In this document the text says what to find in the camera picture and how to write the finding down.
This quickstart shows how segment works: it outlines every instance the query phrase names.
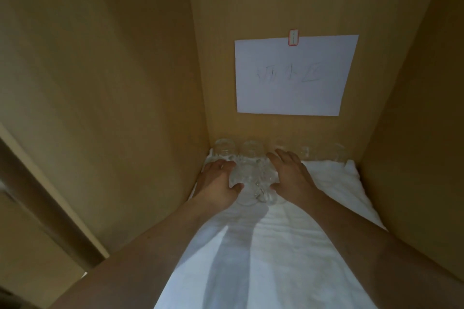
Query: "white paper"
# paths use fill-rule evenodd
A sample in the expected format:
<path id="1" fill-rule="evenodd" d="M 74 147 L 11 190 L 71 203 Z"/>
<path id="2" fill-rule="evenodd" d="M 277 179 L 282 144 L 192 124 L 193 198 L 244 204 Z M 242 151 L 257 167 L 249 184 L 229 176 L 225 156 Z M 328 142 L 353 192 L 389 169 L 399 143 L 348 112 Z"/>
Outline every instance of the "white paper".
<path id="1" fill-rule="evenodd" d="M 237 111 L 338 116 L 358 35 L 235 41 Z"/>

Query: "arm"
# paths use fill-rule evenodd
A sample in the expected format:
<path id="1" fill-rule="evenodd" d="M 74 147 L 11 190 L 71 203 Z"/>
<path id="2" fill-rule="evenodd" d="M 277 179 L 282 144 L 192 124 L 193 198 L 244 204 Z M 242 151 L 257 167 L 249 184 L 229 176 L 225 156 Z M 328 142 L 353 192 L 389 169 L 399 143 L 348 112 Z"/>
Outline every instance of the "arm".
<path id="1" fill-rule="evenodd" d="M 462 308 L 464 284 L 425 255 L 319 190 L 295 153 L 268 153 L 279 195 L 324 230 L 374 303 L 383 308 Z"/>
<path id="2" fill-rule="evenodd" d="M 195 233 L 243 188 L 229 188 L 234 167 L 224 160 L 207 164 L 194 198 L 90 271 L 50 309 L 152 309 Z"/>

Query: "person's left hand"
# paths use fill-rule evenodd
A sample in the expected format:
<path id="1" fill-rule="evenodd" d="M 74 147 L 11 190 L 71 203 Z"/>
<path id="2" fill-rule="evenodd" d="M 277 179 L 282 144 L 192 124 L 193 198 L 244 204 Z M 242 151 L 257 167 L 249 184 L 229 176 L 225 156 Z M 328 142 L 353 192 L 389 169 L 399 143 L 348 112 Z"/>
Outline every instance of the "person's left hand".
<path id="1" fill-rule="evenodd" d="M 235 162 L 227 162 L 224 159 L 206 164 L 198 177 L 194 197 L 211 203 L 215 212 L 221 212 L 230 207 L 244 187 L 243 183 L 237 183 L 229 188 L 229 176 L 236 165 Z"/>

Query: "hand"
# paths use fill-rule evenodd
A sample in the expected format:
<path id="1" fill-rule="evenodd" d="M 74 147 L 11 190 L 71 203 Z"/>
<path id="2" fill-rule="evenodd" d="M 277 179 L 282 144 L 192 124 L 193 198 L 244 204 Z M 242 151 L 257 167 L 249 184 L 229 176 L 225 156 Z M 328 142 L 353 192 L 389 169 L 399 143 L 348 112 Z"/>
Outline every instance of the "hand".
<path id="1" fill-rule="evenodd" d="M 229 188 L 229 176 L 236 165 L 235 162 L 227 162 L 224 159 L 206 164 L 198 177 L 194 197 L 211 203 L 214 212 L 221 212 L 230 207 L 244 187 L 243 183 L 237 183 Z"/>
<path id="2" fill-rule="evenodd" d="M 325 195 L 316 187 L 310 173 L 298 158 L 298 155 L 280 149 L 276 149 L 275 152 L 280 158 L 272 153 L 266 154 L 277 170 L 280 181 L 280 183 L 272 183 L 271 189 L 302 209 L 305 209 L 308 203 L 312 204 L 315 197 Z"/>

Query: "forearm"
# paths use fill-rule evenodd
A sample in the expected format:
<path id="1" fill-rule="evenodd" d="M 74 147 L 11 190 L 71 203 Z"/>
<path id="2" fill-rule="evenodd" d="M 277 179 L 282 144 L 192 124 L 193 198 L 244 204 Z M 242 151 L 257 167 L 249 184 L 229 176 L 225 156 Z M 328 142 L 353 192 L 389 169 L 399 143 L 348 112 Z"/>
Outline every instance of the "forearm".
<path id="1" fill-rule="evenodd" d="M 51 309 L 152 309 L 190 240 L 214 215 L 199 197 L 97 266 Z"/>
<path id="2" fill-rule="evenodd" d="M 302 209 L 379 308 L 447 308 L 464 302 L 462 283 L 448 271 L 323 192 L 313 193 Z"/>

